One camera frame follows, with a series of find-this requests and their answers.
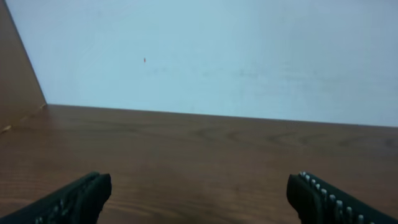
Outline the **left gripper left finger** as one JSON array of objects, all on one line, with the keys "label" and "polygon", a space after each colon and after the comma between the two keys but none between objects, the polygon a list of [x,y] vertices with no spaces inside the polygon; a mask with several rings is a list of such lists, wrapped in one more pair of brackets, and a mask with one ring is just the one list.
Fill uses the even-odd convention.
[{"label": "left gripper left finger", "polygon": [[111,192],[111,176],[91,172],[2,217],[1,224],[97,224]]}]

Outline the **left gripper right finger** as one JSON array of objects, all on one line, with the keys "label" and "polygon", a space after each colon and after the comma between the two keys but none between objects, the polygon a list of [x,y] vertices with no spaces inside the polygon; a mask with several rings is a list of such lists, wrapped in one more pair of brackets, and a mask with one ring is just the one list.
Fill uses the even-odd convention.
[{"label": "left gripper right finger", "polygon": [[286,194],[302,224],[397,224],[395,218],[309,172],[289,175]]}]

